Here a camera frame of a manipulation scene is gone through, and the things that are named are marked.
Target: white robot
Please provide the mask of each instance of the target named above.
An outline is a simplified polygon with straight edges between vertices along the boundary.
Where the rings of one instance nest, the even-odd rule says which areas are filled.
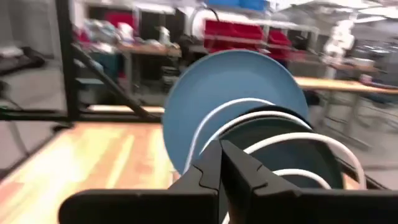
[[[347,50],[354,44],[354,36],[351,29],[354,27],[354,20],[339,21],[331,30],[330,38],[323,47],[324,56],[322,62],[327,65],[340,64],[343,61]],[[336,70],[332,67],[326,69],[326,78],[334,78]]]

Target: gray floor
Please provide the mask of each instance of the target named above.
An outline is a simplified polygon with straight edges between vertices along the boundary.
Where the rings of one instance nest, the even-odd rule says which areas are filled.
[[[64,110],[65,108],[62,76],[56,66],[22,72],[21,74],[5,78],[5,80],[11,85],[11,98],[23,108],[57,110]],[[351,95],[341,93],[337,97],[349,100]],[[369,109],[372,107],[370,103],[364,102],[364,105],[364,107],[361,107],[361,114],[378,113]],[[321,111],[322,108],[319,106],[311,109],[310,119],[312,123],[320,118]],[[398,108],[391,109],[388,112],[398,116]],[[346,106],[333,106],[331,110],[333,117],[341,119],[346,118],[348,113],[349,108]],[[390,116],[390,118],[398,121],[398,117]],[[332,121],[327,121],[327,124],[335,128],[341,128],[340,124]],[[33,150],[40,142],[52,134],[51,127],[54,123],[39,121],[17,122],[17,125],[25,144],[29,150]],[[356,154],[362,165],[366,168],[366,173],[369,176],[391,189],[398,189],[398,151],[396,148],[398,145],[396,133],[398,132],[388,133],[388,128],[384,127],[384,129],[374,132],[355,123],[353,126],[353,136],[373,144],[374,148],[369,150],[358,149],[348,142],[343,143]],[[320,132],[330,135],[333,138],[338,138],[338,135],[327,128],[320,130]],[[19,152],[5,122],[0,122],[0,142],[0,169],[6,169],[17,162],[22,157],[22,153]],[[333,151],[336,155],[346,160],[344,155],[336,150]],[[391,169],[381,170],[381,166],[389,166]]]

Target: ceiling light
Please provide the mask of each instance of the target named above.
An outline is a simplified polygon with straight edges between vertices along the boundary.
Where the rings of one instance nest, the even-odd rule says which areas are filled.
[[[376,22],[386,19],[384,16],[371,16],[363,19],[355,20],[355,23]]]

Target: blue plate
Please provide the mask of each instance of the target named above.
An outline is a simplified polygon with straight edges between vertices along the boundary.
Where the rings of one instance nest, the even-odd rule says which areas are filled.
[[[260,98],[308,118],[303,91],[281,64],[249,50],[227,50],[208,55],[191,65],[172,88],[163,115],[164,142],[169,157],[183,173],[193,133],[217,106],[238,98]],[[247,102],[230,106],[203,127],[193,154],[222,125],[264,104]]]

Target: black metal frame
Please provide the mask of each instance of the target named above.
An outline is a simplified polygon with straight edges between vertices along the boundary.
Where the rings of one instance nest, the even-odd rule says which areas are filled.
[[[87,61],[87,58],[76,49],[73,44],[73,29],[70,21],[69,1],[56,0],[55,1],[58,19],[58,29],[60,34],[60,45],[62,54],[62,72],[65,87],[66,106],[67,111],[57,110],[2,110],[0,120],[6,121],[58,121],[72,123],[75,121],[94,121],[94,122],[130,122],[130,123],[160,123],[161,113],[148,113],[141,107],[135,104],[126,94],[124,94],[112,80],[107,79],[107,76],[101,74],[97,70],[92,70],[96,76],[101,79],[112,92],[124,100],[135,113],[128,112],[100,112],[87,111],[79,108],[78,89],[79,85],[76,80],[77,67],[74,63],[75,58],[86,60],[84,63],[88,68],[92,64]],[[352,166],[339,159],[339,162],[350,177],[356,179],[355,171]],[[371,178],[367,178],[368,188],[370,189],[387,189],[387,187],[377,183]]]

